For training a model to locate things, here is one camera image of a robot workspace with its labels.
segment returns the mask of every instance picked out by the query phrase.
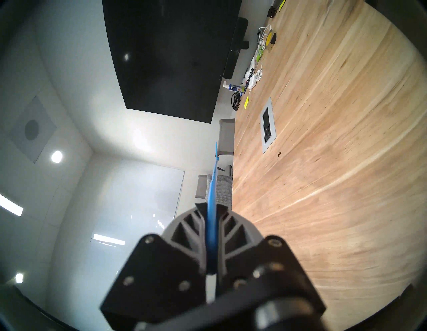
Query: gray chair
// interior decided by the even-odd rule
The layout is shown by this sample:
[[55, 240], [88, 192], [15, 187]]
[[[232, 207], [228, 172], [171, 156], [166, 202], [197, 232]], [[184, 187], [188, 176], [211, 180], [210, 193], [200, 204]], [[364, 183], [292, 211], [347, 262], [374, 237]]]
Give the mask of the gray chair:
[[[231, 165], [228, 165], [224, 168], [224, 175], [218, 174], [218, 177], [232, 178], [232, 176], [233, 176], [233, 167]], [[211, 181], [212, 181], [212, 175], [199, 175], [199, 181], [197, 182], [196, 195], [194, 196], [194, 198], [206, 199], [207, 193], [209, 193], [208, 185], [211, 184]]]
[[234, 118], [219, 120], [218, 155], [234, 154]]
[[[208, 175], [205, 201], [208, 202], [209, 189], [212, 175]], [[233, 176], [218, 175], [216, 178], [216, 203], [231, 208], [231, 197], [233, 192]]]
[[199, 181], [197, 182], [197, 190], [196, 190], [195, 198], [205, 199], [207, 187], [208, 187], [208, 176], [199, 175]]

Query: black cable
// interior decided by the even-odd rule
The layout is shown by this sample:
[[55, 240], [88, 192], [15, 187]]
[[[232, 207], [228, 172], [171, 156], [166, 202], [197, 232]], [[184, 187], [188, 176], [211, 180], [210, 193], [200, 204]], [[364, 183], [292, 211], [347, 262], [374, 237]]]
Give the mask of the black cable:
[[231, 96], [231, 106], [233, 107], [234, 111], [237, 111], [239, 109], [240, 99], [241, 99], [240, 92], [235, 92]]

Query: gray gripper housing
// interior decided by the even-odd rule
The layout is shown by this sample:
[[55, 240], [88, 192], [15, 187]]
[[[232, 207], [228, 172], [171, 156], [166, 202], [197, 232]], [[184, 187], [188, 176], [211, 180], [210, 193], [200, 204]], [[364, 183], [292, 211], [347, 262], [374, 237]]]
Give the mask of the gray gripper housing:
[[[177, 216], [164, 230], [162, 237], [171, 246], [178, 248], [199, 263], [199, 272], [206, 274], [205, 229], [207, 203], [196, 204]], [[232, 212], [228, 207], [216, 205], [218, 219], [218, 276], [227, 273], [227, 259], [256, 246], [263, 236], [246, 218]]]

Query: wooden tabletop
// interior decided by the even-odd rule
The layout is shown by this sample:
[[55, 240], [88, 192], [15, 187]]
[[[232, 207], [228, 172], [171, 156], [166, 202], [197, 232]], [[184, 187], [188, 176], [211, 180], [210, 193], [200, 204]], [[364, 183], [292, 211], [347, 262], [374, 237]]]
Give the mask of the wooden tabletop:
[[277, 42], [236, 115], [233, 210], [287, 241], [344, 330], [424, 267], [426, 62], [363, 1], [287, 0], [269, 23]]

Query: recessed light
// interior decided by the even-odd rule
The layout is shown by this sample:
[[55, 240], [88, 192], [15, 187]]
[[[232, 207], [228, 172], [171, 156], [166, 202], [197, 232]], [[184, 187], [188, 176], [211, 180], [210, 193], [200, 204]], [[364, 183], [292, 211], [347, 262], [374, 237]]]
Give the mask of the recessed light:
[[96, 234], [96, 233], [94, 234], [94, 239], [99, 240], [99, 241], [104, 241], [106, 243], [116, 243], [117, 245], [124, 245], [126, 243], [123, 240], [118, 240], [118, 239], [102, 236], [102, 235]]
[[160, 225], [160, 227], [164, 230], [164, 225], [162, 222], [160, 222], [160, 220], [157, 221], [157, 224]]
[[62, 153], [60, 151], [56, 151], [55, 153], [52, 154], [51, 159], [55, 163], [61, 162], [61, 160], [62, 160]]
[[17, 273], [16, 276], [15, 276], [15, 280], [16, 280], [17, 283], [22, 283], [23, 280], [24, 280], [24, 275], [21, 274], [21, 273]]
[[14, 213], [15, 215], [21, 216], [23, 208], [18, 206], [16, 203], [13, 203], [9, 199], [5, 198], [0, 194], [0, 206], [4, 209]]

